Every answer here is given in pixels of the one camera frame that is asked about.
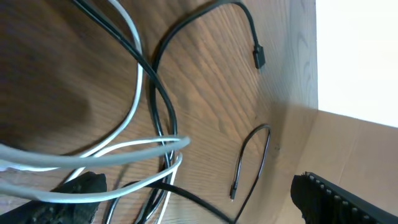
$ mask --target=black usb plug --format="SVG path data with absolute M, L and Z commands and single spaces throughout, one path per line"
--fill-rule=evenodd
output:
M 253 50 L 254 64 L 256 64 L 256 68 L 260 69 L 263 65 L 266 64 L 266 56 L 264 55 L 264 48 L 260 45 L 254 46 Z
M 229 191 L 229 197 L 231 197 L 231 201 L 235 199 L 236 189 L 238 188 L 238 183 L 234 183 L 231 186 L 231 191 Z

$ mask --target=wooden surface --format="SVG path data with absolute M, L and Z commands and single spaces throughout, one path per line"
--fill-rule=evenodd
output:
M 398 129 L 319 111 L 296 174 L 305 171 L 398 215 Z M 277 223 L 304 223 L 286 196 Z
M 127 26 L 105 1 L 95 1 L 127 35 Z M 178 17 L 204 1 L 121 1 L 138 26 L 144 52 L 151 55 Z M 132 101 L 136 62 L 105 31 L 68 1 L 7 0 L 2 3 L 1 139 L 35 152 L 77 152 L 106 135 Z M 272 223 L 284 202 L 317 108 L 314 1 L 245 1 L 266 53 L 258 71 L 252 37 L 239 7 L 224 5 L 179 32 L 159 68 L 178 118 L 178 131 L 192 143 L 184 149 L 176 185 L 216 205 L 232 217 L 238 212 L 260 163 L 265 133 L 244 154 L 236 200 L 228 194 L 239 148 L 261 123 L 273 127 L 262 178 L 241 223 Z M 159 100 L 160 116 L 167 122 Z M 146 96 L 126 130 L 114 142 L 153 136 Z M 133 151 L 128 147 L 113 153 Z M 154 174 L 159 159 L 128 166 L 92 169 L 114 188 Z M 50 190 L 69 170 L 43 173 L 9 170 L 1 181 Z M 148 197 L 142 189 L 123 197 L 113 223 L 131 223 Z M 26 200 L 1 196 L 4 213 Z M 101 203 L 95 223 L 101 223 Z M 219 223 L 194 203 L 172 195 L 164 223 Z

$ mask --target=white background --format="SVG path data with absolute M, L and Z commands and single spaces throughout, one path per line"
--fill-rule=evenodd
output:
M 398 127 L 398 1 L 318 0 L 319 109 Z

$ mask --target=black cable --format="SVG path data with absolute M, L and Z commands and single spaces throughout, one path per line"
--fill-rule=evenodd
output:
M 126 184 L 124 187 L 127 187 L 128 185 L 131 184 L 135 184 L 137 181 L 133 181 L 130 182 L 128 184 Z M 209 204 L 208 202 L 206 202 L 205 200 L 201 199 L 200 197 L 190 193 L 189 191 L 186 191 L 180 187 L 176 187 L 174 185 L 170 185 L 170 184 L 165 184 L 162 182 L 153 182 L 145 187 L 151 187 L 153 189 L 162 189 L 162 190 L 166 190 L 169 192 L 173 192 L 179 196 L 183 196 L 195 203 L 197 203 L 198 205 L 202 206 L 203 208 L 207 209 L 208 211 L 210 211 L 211 213 L 215 214 L 217 217 L 219 217 L 220 219 L 224 220 L 227 223 L 235 223 L 234 220 L 230 217 L 228 217 L 227 215 L 225 215 L 223 212 L 219 211 L 216 207 L 212 206 L 211 204 Z M 116 208 L 116 205 L 118 204 L 120 198 L 115 198 L 112 200 L 111 202 L 111 210 L 113 211 Z M 111 215 L 109 215 L 110 210 L 108 210 L 108 216 L 107 219 L 111 218 Z
M 88 17 L 94 20 L 98 25 L 100 25 L 104 30 L 106 30 L 112 37 L 114 37 L 119 43 L 141 64 L 146 74 L 148 74 L 149 78 L 153 81 L 156 88 L 159 90 L 160 95 L 162 96 L 165 105 L 167 107 L 167 111 L 169 113 L 170 126 L 175 133 L 177 133 L 177 118 L 175 115 L 175 111 L 169 96 L 162 83 L 157 78 L 156 72 L 151 68 L 151 66 L 147 63 L 144 57 L 132 46 L 132 44 L 122 35 L 122 33 L 114 26 L 106 16 L 102 15 L 99 11 L 97 11 L 94 7 L 88 4 L 85 0 L 72 0 L 73 3 L 83 11 Z M 170 166 L 170 160 L 173 158 L 173 153 L 165 155 L 165 164 L 164 167 L 167 168 Z M 170 176 L 165 178 L 166 182 L 170 182 Z
M 161 95 L 161 97 L 163 98 L 166 107 L 167 107 L 167 111 L 169 113 L 169 120 L 170 120 L 170 126 L 172 128 L 172 132 L 173 134 L 177 133 L 177 118 L 175 116 L 175 111 L 174 108 L 171 104 L 170 98 L 167 95 L 167 92 L 165 91 L 163 85 L 161 84 L 160 80 L 157 77 L 157 74 L 155 71 L 157 71 L 158 67 L 159 67 L 159 63 L 160 63 L 160 58 L 166 48 L 166 46 L 168 45 L 168 43 L 170 42 L 171 38 L 180 30 L 182 29 L 185 25 L 189 24 L 191 21 L 195 20 L 196 18 L 206 14 L 207 12 L 211 11 L 212 9 L 218 7 L 221 4 L 226 4 L 226 3 L 233 3 L 236 4 L 238 6 L 240 6 L 243 11 L 245 12 L 246 16 L 248 17 L 250 26 L 251 26 L 251 32 L 253 35 L 253 40 L 254 40 L 254 51 L 253 51 L 253 56 L 254 56 L 254 61 L 256 64 L 256 68 L 261 68 L 264 64 L 265 64 L 265 58 L 264 58 L 264 51 L 263 48 L 258 44 L 258 40 L 257 40 L 257 36 L 256 36 L 256 31 L 254 28 L 254 23 L 252 20 L 252 17 L 248 11 L 248 9 L 246 8 L 246 6 L 241 3 L 241 2 L 237 2 L 237 1 L 217 1 L 214 2 L 210 5 L 206 5 L 201 7 L 199 10 L 195 11 L 193 14 L 188 15 L 187 17 L 184 17 L 182 20 L 177 21 L 176 25 L 174 25 L 171 29 L 169 29 L 169 31 L 166 33 L 166 35 L 164 36 L 164 38 L 159 42 L 158 47 L 157 47 L 157 53 L 155 54 L 155 59 L 152 63 L 152 67 L 150 67 L 150 65 L 145 61 L 145 59 L 142 57 L 142 55 L 131 45 L 131 43 L 122 35 L 122 33 L 120 31 L 117 30 L 117 28 L 115 28 L 115 26 L 112 25 L 112 23 L 110 23 L 110 21 L 107 20 L 106 17 L 104 17 L 100 12 L 98 12 L 97 10 L 95 10 L 93 7 L 91 7 L 87 2 L 85 2 L 84 0 L 73 0 L 73 2 L 86 14 L 88 15 L 90 18 L 92 18 L 95 22 L 97 22 L 97 24 L 99 24 L 103 29 L 105 29 L 111 36 L 113 36 L 116 40 L 119 41 L 119 43 L 142 65 L 143 69 L 146 71 L 146 73 L 148 74 L 149 78 L 150 78 L 150 108 L 152 111 L 152 119 L 154 121 L 154 125 L 156 130 L 158 130 L 158 134 L 159 135 L 163 135 L 162 133 L 162 127 L 160 124 L 160 119 L 159 119 L 159 113 L 157 111 L 157 107 L 156 107 L 156 101 L 155 101 L 155 88 L 157 88 L 159 90 L 159 93 Z M 259 126 L 256 129 L 260 128 L 269 128 L 268 126 Z M 251 132 L 251 134 L 246 138 L 245 142 L 244 142 L 244 146 L 246 146 L 247 141 L 249 141 L 249 139 L 252 137 L 252 135 L 257 132 L 258 130 L 254 130 L 253 132 Z M 236 223 L 236 220 L 239 218 L 240 214 L 243 211 L 244 206 L 247 204 L 247 201 L 249 200 L 250 195 L 252 194 L 252 191 L 254 190 L 254 187 L 258 181 L 258 178 L 261 174 L 261 170 L 262 167 L 264 165 L 264 161 L 265 161 L 265 156 L 266 156 L 266 152 L 267 152 L 267 147 L 268 147 L 268 143 L 269 143 L 269 138 L 271 136 L 271 133 L 269 132 L 268 138 L 267 138 L 267 144 L 266 144 L 266 149 L 264 151 L 264 155 L 263 155 L 263 161 L 261 164 L 261 168 L 259 170 L 259 173 L 254 181 L 254 184 L 252 186 L 252 189 L 248 195 L 248 197 L 246 198 L 246 200 L 243 203 L 243 206 L 241 207 L 241 210 L 238 213 L 238 216 L 236 217 L 234 223 Z M 169 154 L 169 156 L 165 156 L 165 166 L 167 166 L 167 163 L 169 162 L 169 159 L 172 157 L 172 154 Z M 239 170 L 240 170 L 240 166 L 238 168 L 237 171 L 237 175 L 239 178 Z M 164 191 L 162 191 L 162 193 L 160 194 L 160 196 L 158 197 L 158 199 L 156 200 L 156 202 L 151 203 L 153 201 L 153 199 L 155 197 L 150 197 L 150 200 L 148 201 L 147 204 L 147 208 L 145 208 L 144 210 L 144 215 L 142 216 L 142 220 L 140 221 L 141 223 L 144 223 L 148 216 L 148 212 L 150 210 L 150 208 L 152 209 L 152 212 L 154 211 L 154 209 L 156 209 L 162 198 L 164 197 Z M 202 206 L 206 207 L 206 204 L 203 204 L 205 202 L 200 202 L 200 198 L 196 198 L 196 203 L 201 204 Z M 108 217 L 110 221 L 110 218 L 113 214 L 113 210 L 115 208 L 116 204 L 114 206 L 111 206 L 109 211 L 108 211 Z M 222 217 L 222 213 L 217 213 L 217 211 L 212 211 L 215 214 L 218 214 L 220 217 Z
M 241 171 L 241 163 L 242 163 L 242 158 L 243 158 L 244 149 L 246 148 L 246 146 L 247 146 L 248 142 L 250 141 L 250 139 L 251 139 L 258 131 L 260 131 L 260 130 L 262 130 L 262 129 L 268 130 L 268 133 L 267 133 L 267 140 L 266 140 L 266 144 L 265 144 L 265 146 L 264 146 L 264 153 L 263 153 L 263 155 L 262 155 L 262 161 L 261 161 L 261 165 L 260 165 L 260 168 L 259 168 L 259 172 L 257 173 L 257 176 L 256 176 L 256 178 L 254 179 L 254 183 L 253 183 L 253 185 L 252 185 L 252 187 L 251 187 L 251 189 L 250 189 L 250 191 L 249 191 L 249 193 L 248 193 L 248 196 L 247 196 L 246 199 L 244 200 L 244 202 L 243 202 L 243 204 L 242 204 L 242 207 L 241 207 L 241 209 L 239 210 L 239 212 L 238 212 L 238 214 L 236 215 L 236 218 L 235 218 L 234 220 L 228 218 L 224 213 L 222 213 L 221 211 L 219 211 L 218 209 L 216 209 L 215 207 L 213 207 L 212 205 L 210 205 L 208 202 L 206 202 L 206 201 L 202 200 L 201 198 L 199 198 L 199 197 L 197 197 L 197 196 L 191 194 L 190 192 L 187 192 L 186 190 L 181 189 L 181 188 L 179 188 L 179 187 L 176 187 L 176 186 L 174 186 L 174 185 L 165 184 L 165 183 L 162 183 L 162 182 L 160 182 L 160 181 L 157 181 L 157 182 L 154 182 L 154 183 L 152 183 L 152 184 L 149 184 L 149 185 L 146 186 L 146 187 L 152 187 L 152 188 L 155 188 L 155 189 L 167 190 L 167 191 L 173 192 L 173 193 L 175 193 L 175 194 L 178 194 L 178 195 L 180 195 L 180 196 L 183 196 L 183 197 L 185 197 L 185 198 L 187 198 L 187 199 L 189 199 L 189 200 L 192 200 L 192 201 L 194 201 L 195 203 L 201 205 L 202 207 L 204 207 L 205 209 L 207 209 L 209 212 L 214 213 L 216 216 L 218 216 L 218 217 L 221 218 L 222 220 L 226 221 L 227 223 L 234 223 L 234 224 L 235 224 L 235 223 L 238 222 L 239 217 L 241 216 L 241 214 L 242 214 L 242 212 L 243 212 L 243 210 L 244 210 L 244 208 L 245 208 L 247 202 L 249 201 L 250 196 L 251 196 L 251 194 L 253 193 L 253 190 L 254 190 L 254 188 L 255 188 L 255 186 L 256 186 L 256 184 L 257 184 L 257 181 L 258 181 L 259 178 L 260 178 L 262 169 L 264 168 L 264 163 L 265 163 L 265 161 L 266 161 L 269 143 L 270 143 L 270 140 L 271 140 L 271 127 L 270 127 L 269 125 L 267 125 L 267 124 L 261 124 L 261 125 L 259 125 L 258 127 L 254 128 L 254 129 L 249 133 L 249 135 L 245 138 L 245 140 L 243 141 L 242 147 L 241 147 L 241 152 L 240 152 L 240 155 L 239 155 L 239 161 L 238 161 L 238 166 L 237 166 L 236 176 L 235 176 L 235 180 L 234 180 L 233 186 L 234 186 L 234 185 L 235 185 L 235 186 L 238 186 L 238 180 L 239 180 L 239 174 L 240 174 L 240 171 Z M 128 186 L 128 185 L 134 184 L 134 183 L 136 183 L 136 182 L 137 182 L 137 181 L 130 182 L 130 183 L 126 184 L 125 187 Z M 106 216 L 106 223 L 110 223 L 110 220 L 112 219 L 113 211 L 115 210 L 116 205 L 118 204 L 119 200 L 120 200 L 120 198 L 115 198 L 115 199 L 113 199 L 113 200 L 111 201 L 111 206 L 109 207 L 109 210 L 108 210 L 108 213 L 107 213 L 107 216 Z
M 251 29 L 251 34 L 252 34 L 253 42 L 254 42 L 253 56 L 254 56 L 255 65 L 256 65 L 256 68 L 261 68 L 265 64 L 264 50 L 259 45 L 257 34 L 256 34 L 256 28 L 254 27 L 254 21 L 249 12 L 249 9 L 243 3 L 239 2 L 239 1 L 222 0 L 222 1 L 209 2 L 207 4 L 200 6 L 198 9 L 194 10 L 193 12 L 180 18 L 168 29 L 168 31 L 161 38 L 161 40 L 159 41 L 159 43 L 157 44 L 157 47 L 155 49 L 155 53 L 154 53 L 153 60 L 152 60 L 152 68 L 154 69 L 154 71 L 157 72 L 157 70 L 159 68 L 160 60 L 161 60 L 163 53 L 165 52 L 169 42 L 181 29 L 183 29 L 186 25 L 188 25 L 195 19 L 198 19 L 199 17 L 205 15 L 207 12 L 210 12 L 211 10 L 215 9 L 216 7 L 218 7 L 222 4 L 228 4 L 228 3 L 235 4 L 235 5 L 239 6 L 244 11 L 246 17 L 248 18 L 250 29 Z M 162 125 L 160 123 L 159 112 L 158 112 L 157 105 L 156 105 L 155 85 L 154 85 L 154 82 L 152 82 L 151 80 L 149 80 L 149 107 L 150 107 L 154 127 L 157 130 L 158 135 L 162 136 L 163 130 L 162 130 Z M 177 128 L 175 128 L 174 125 L 171 125 L 171 133 L 177 134 Z M 144 212 L 142 219 L 144 219 L 144 217 L 146 217 L 146 220 L 148 220 L 150 215 L 153 214 L 154 210 L 156 210 L 159 207 L 162 199 L 165 196 L 165 192 L 162 191 L 160 193 L 160 195 L 158 196 L 157 200 L 154 201 L 154 197 L 152 197 L 152 196 L 155 194 L 157 194 L 157 190 L 154 190 L 152 192 L 152 195 L 151 195 L 152 200 L 149 200 L 147 203 L 147 207 L 150 207 L 150 210 L 146 209 L 146 212 Z M 140 220 L 139 224 L 145 223 L 146 220 L 142 220 L 142 219 Z
M 253 190 L 254 190 L 254 188 L 255 188 L 255 186 L 257 184 L 257 181 L 260 178 L 260 175 L 261 175 L 261 172 L 262 172 L 262 168 L 264 167 L 264 163 L 266 162 L 268 146 L 269 146 L 269 142 L 270 142 L 270 139 L 271 139 L 271 127 L 268 124 L 260 124 L 258 127 L 254 128 L 253 131 L 251 131 L 249 133 L 249 135 L 246 137 L 246 139 L 243 141 L 241 152 L 239 154 L 239 160 L 238 160 L 238 165 L 237 165 L 237 168 L 236 168 L 235 180 L 234 180 L 234 182 L 233 182 L 233 184 L 231 186 L 231 191 L 229 193 L 229 195 L 231 196 L 232 200 L 235 198 L 235 192 L 236 192 L 236 189 L 238 188 L 238 180 L 239 180 L 239 174 L 241 172 L 243 151 L 246 148 L 246 145 L 248 144 L 249 140 L 254 136 L 254 134 L 256 134 L 258 131 L 260 131 L 262 129 L 267 129 L 268 130 L 268 134 L 267 134 L 266 145 L 264 146 L 264 153 L 262 155 L 262 160 L 261 160 L 261 165 L 260 165 L 260 168 L 259 168 L 259 172 L 257 173 L 256 179 L 254 179 L 253 185 L 251 186 L 251 189 L 250 189 L 250 191 L 248 193 L 248 196 L 244 200 L 241 209 L 239 210 L 238 214 L 236 215 L 235 223 L 237 222 L 238 218 L 241 216 L 241 214 L 243 212 L 243 209 L 245 208 L 246 204 L 248 203 L 249 198 L 250 198 L 251 194 L 253 193 Z

